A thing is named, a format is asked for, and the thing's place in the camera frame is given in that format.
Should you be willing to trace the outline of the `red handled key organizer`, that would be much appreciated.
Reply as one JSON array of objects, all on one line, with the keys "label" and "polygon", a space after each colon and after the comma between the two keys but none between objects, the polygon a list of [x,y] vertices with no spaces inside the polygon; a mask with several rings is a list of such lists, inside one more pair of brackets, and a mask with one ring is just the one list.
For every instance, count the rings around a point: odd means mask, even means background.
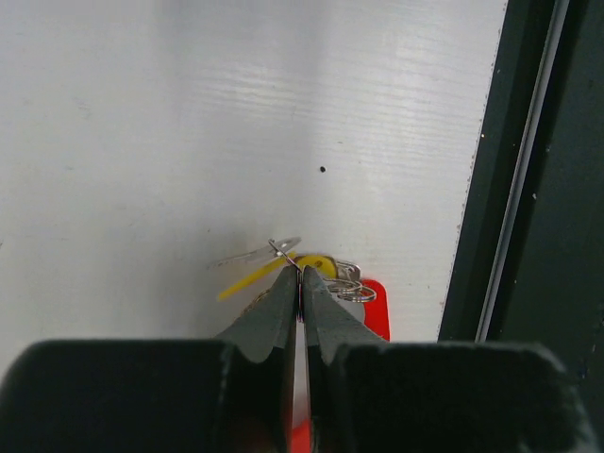
[{"label": "red handled key organizer", "polygon": [[[328,255],[322,252],[297,253],[294,251],[294,258],[303,254]],[[327,288],[329,289],[331,295],[335,297],[335,300],[344,308],[350,310],[356,319],[362,322],[366,327],[368,327],[382,339],[386,341],[391,339],[387,292],[385,287],[380,282],[371,278],[366,278],[363,275],[361,275],[360,281],[332,280],[325,277],[323,277],[323,280],[327,284]],[[291,450],[292,452],[310,451],[308,355],[305,350],[304,328],[301,324],[298,324],[296,327],[293,433]]]}]

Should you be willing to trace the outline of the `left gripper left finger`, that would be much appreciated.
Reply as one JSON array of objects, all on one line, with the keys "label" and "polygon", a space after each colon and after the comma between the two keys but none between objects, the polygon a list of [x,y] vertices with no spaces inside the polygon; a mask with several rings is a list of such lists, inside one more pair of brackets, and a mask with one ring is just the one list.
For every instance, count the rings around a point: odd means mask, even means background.
[{"label": "left gripper left finger", "polygon": [[48,340],[1,383],[5,452],[287,452],[298,273],[210,339]]}]

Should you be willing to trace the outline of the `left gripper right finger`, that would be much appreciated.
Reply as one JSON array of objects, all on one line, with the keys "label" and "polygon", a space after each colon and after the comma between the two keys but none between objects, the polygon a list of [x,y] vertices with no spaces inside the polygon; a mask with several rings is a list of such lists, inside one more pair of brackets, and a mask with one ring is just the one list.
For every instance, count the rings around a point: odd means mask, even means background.
[{"label": "left gripper right finger", "polygon": [[313,268],[301,300],[314,452],[598,452],[562,363],[538,344],[388,342]]}]

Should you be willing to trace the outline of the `key with yellow window tag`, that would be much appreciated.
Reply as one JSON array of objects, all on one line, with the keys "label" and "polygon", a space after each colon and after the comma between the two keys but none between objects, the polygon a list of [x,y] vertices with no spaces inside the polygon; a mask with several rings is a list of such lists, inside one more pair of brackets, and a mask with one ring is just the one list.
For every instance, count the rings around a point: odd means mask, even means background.
[{"label": "key with yellow window tag", "polygon": [[294,262],[294,249],[302,242],[299,236],[286,239],[269,239],[267,245],[211,262],[209,270],[222,270],[233,266],[240,266],[247,271],[244,277],[230,284],[217,295],[218,301],[229,299],[234,294],[246,289],[258,280],[273,273],[279,266]]}]

